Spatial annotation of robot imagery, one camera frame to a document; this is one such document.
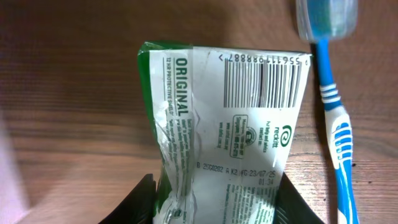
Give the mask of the white green sachet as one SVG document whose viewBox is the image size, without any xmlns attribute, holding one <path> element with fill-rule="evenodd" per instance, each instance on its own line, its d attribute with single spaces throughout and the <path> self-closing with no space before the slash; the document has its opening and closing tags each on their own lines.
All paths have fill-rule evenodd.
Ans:
<svg viewBox="0 0 398 224">
<path fill-rule="evenodd" d="M 272 223 L 311 55 L 145 42 L 162 156 L 154 223 Z"/>
</svg>

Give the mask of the blue white toothbrush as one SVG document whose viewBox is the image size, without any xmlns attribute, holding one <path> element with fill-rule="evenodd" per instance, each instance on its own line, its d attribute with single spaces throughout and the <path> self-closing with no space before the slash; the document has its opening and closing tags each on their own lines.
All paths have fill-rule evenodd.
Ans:
<svg viewBox="0 0 398 224">
<path fill-rule="evenodd" d="M 301 39 L 315 45 L 320 95 L 325 111 L 328 150 L 335 170 L 337 223 L 359 224 L 352 186 L 353 129 L 331 69 L 329 43 L 353 33 L 357 0 L 296 0 Z"/>
</svg>

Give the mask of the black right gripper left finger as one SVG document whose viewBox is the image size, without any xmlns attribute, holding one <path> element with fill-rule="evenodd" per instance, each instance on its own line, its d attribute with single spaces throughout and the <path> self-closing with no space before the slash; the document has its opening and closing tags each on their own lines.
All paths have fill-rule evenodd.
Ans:
<svg viewBox="0 0 398 224">
<path fill-rule="evenodd" d="M 154 176 L 146 174 L 99 224 L 152 224 L 155 191 Z"/>
</svg>

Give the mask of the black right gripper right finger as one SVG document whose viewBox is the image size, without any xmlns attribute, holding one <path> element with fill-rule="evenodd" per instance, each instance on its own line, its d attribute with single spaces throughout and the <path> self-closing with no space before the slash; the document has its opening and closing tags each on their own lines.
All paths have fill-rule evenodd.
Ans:
<svg viewBox="0 0 398 224">
<path fill-rule="evenodd" d="M 283 173 L 275 198 L 273 224 L 324 224 Z"/>
</svg>

